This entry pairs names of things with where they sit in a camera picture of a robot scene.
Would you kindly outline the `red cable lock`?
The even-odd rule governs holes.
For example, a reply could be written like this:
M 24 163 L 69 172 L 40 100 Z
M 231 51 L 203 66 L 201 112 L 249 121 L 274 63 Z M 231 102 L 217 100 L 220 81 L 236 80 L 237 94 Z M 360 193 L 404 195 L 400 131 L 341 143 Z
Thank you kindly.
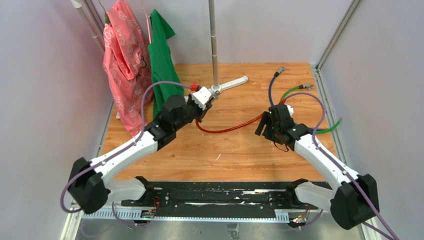
M 197 121 L 197 120 L 195 121 L 195 126 L 197 127 L 198 130 L 200 130 L 200 131 L 202 131 L 204 133 L 208 133 L 208 134 L 223 134 L 223 133 L 232 132 L 232 131 L 235 131 L 235 130 L 244 128 L 244 127 L 246 127 L 246 126 L 248 126 L 250 124 L 253 124 L 256 121 L 259 121 L 262 118 L 262 116 L 263 116 L 263 114 L 261 113 L 258 116 L 254 117 L 253 119 L 251 119 L 251 120 L 249 120 L 247 122 L 238 124 L 236 126 L 228 127 L 228 128 L 225 128 L 225 129 L 220 129 L 220 130 L 209 130 L 209 129 L 203 128 L 200 125 L 200 122 Z

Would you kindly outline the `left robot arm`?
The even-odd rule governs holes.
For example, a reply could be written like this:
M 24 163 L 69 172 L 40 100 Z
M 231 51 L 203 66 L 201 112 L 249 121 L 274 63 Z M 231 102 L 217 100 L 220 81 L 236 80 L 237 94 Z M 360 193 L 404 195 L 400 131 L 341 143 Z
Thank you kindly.
M 93 214 L 107 203 L 127 200 L 142 207 L 149 206 L 153 201 L 153 187 L 145 178 L 137 176 L 130 180 L 114 180 L 114 177 L 141 158 L 161 150 L 187 124 L 201 121 L 214 100 L 209 92 L 194 92 L 188 98 L 172 95 L 156 117 L 135 137 L 99 157 L 77 159 L 65 190 L 85 214 Z

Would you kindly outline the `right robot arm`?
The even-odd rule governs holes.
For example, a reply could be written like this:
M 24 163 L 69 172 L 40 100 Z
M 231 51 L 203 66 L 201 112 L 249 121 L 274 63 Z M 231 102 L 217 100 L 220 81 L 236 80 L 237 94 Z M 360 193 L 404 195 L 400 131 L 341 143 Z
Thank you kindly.
M 326 180 L 329 188 L 301 178 L 286 188 L 285 201 L 292 209 L 313 205 L 331 214 L 345 230 L 362 224 L 380 212 L 376 180 L 343 164 L 325 148 L 305 124 L 295 124 L 291 108 L 280 103 L 261 115 L 255 134 L 285 145 L 306 159 Z

